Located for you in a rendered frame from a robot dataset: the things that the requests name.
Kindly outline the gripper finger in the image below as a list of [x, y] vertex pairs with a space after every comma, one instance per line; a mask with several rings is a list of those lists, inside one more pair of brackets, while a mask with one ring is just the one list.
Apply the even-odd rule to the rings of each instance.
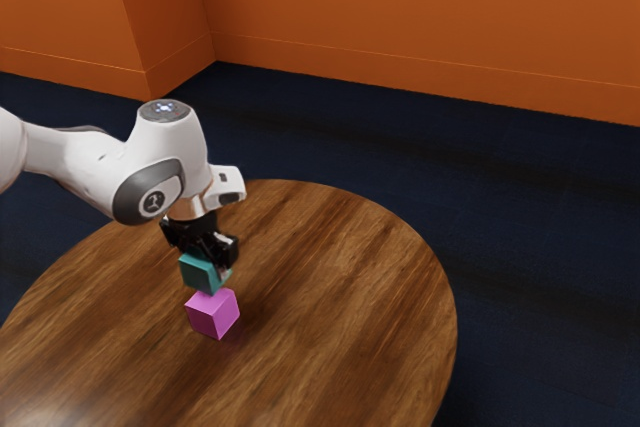
[[231, 268], [237, 260], [236, 237], [204, 237], [199, 248], [211, 261], [221, 283], [231, 275]]

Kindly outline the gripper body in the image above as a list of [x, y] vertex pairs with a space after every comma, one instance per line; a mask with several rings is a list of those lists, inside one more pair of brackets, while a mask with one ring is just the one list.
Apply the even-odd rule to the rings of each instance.
[[188, 248], [198, 248], [203, 253], [236, 252], [238, 239], [235, 236], [222, 234], [218, 228], [218, 218], [215, 211], [204, 216], [179, 221], [165, 215], [159, 223], [168, 243], [186, 251]]

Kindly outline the teal block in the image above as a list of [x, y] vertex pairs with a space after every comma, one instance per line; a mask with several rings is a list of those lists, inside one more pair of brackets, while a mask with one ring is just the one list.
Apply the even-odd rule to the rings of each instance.
[[178, 263], [184, 285], [196, 291], [213, 296], [225, 283], [206, 257], [185, 252], [179, 257]]

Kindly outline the pink block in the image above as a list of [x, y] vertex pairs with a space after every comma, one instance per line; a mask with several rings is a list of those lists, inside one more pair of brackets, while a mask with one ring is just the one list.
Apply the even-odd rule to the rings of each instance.
[[240, 317], [236, 295], [225, 287], [214, 295], [197, 291], [184, 308], [191, 327], [216, 340], [221, 340]]

